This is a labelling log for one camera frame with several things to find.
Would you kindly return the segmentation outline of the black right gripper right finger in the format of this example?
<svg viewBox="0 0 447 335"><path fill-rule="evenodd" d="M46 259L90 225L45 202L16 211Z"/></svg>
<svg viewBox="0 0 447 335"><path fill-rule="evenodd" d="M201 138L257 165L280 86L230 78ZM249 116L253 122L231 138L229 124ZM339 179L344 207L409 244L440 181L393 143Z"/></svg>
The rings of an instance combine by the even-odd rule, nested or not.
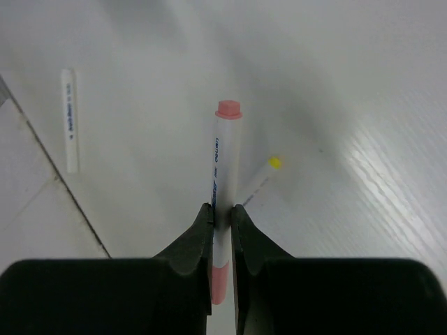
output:
<svg viewBox="0 0 447 335"><path fill-rule="evenodd" d="M445 334L434 273L405 258L296 258L231 212L238 334Z"/></svg>

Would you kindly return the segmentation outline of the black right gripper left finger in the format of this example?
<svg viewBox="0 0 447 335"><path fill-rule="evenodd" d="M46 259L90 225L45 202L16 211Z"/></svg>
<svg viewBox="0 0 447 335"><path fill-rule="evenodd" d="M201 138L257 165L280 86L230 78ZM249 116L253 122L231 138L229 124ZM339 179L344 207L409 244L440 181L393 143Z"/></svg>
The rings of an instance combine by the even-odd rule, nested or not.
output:
<svg viewBox="0 0 447 335"><path fill-rule="evenodd" d="M20 260L1 275L2 334L204 334L214 212L151 258Z"/></svg>

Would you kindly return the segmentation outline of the yellow tip white marker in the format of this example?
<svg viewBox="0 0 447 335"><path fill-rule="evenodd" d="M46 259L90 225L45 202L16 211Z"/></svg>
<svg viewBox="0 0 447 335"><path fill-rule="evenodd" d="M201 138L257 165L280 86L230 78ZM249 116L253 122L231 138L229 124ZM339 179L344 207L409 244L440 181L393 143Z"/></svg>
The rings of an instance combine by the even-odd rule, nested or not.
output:
<svg viewBox="0 0 447 335"><path fill-rule="evenodd" d="M271 156L268 158L267 162L259 168L254 176L249 180L249 183L238 191L236 203L246 206L254 197L259 193L259 191L264 187L271 178L279 171L282 167L282 161L277 156Z"/></svg>

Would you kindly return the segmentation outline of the pink tip clear pen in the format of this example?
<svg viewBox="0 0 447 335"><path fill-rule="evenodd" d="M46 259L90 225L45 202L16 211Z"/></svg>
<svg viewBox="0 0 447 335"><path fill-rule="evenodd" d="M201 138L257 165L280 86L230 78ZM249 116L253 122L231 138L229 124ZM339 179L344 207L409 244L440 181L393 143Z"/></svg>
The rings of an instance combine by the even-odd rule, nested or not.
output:
<svg viewBox="0 0 447 335"><path fill-rule="evenodd" d="M212 261L212 303L226 298L230 267L230 213L235 206L240 158L242 112L240 103L222 100L215 112L212 156L212 196L214 237Z"/></svg>

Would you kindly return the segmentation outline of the white marker pen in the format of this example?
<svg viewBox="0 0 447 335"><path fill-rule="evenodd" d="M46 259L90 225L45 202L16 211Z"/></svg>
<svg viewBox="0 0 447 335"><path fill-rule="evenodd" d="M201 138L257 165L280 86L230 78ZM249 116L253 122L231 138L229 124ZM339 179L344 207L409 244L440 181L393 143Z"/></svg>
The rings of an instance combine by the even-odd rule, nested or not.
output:
<svg viewBox="0 0 447 335"><path fill-rule="evenodd" d="M79 170L78 122L76 81L73 69L61 72L62 107L64 113L64 138L66 150L66 171L75 174Z"/></svg>

